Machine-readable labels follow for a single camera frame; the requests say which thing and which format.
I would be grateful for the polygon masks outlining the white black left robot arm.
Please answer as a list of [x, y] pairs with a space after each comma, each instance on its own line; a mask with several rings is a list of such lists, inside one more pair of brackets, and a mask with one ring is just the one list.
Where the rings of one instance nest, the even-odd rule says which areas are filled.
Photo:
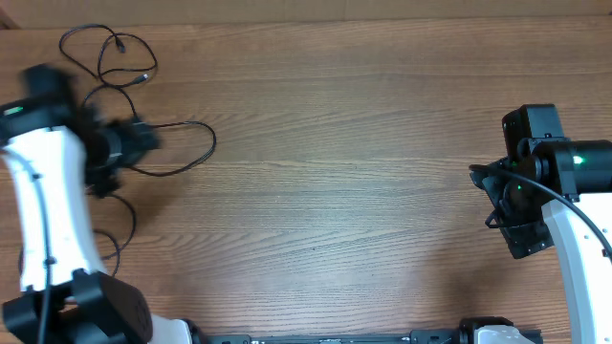
[[22, 77], [27, 96], [1, 108], [23, 238], [22, 293], [2, 308], [8, 331], [24, 343], [203, 342], [191, 321], [153, 314], [106, 272], [91, 225], [87, 192], [114, 191], [116, 172], [158, 147], [153, 129], [138, 118], [101, 122], [56, 68]]

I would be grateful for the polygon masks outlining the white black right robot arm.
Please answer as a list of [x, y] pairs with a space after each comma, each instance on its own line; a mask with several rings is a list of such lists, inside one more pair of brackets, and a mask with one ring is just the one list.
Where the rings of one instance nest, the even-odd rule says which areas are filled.
[[502, 119], [506, 157], [470, 166], [515, 259], [557, 251], [574, 343], [611, 340], [611, 143], [570, 140], [553, 104]]

